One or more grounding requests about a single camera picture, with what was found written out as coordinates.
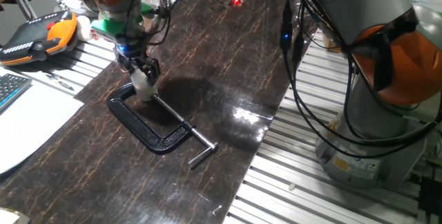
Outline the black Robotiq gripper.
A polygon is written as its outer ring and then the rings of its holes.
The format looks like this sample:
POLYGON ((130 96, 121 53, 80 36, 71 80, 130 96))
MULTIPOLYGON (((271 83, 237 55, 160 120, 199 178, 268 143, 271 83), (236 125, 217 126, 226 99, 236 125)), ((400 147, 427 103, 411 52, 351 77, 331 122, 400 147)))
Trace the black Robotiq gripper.
POLYGON ((146 61, 147 41, 143 37, 120 36, 115 40, 115 57, 123 73, 132 74, 137 69, 135 59, 145 62, 141 71, 150 86, 154 86, 160 76, 160 64, 156 58, 146 61))

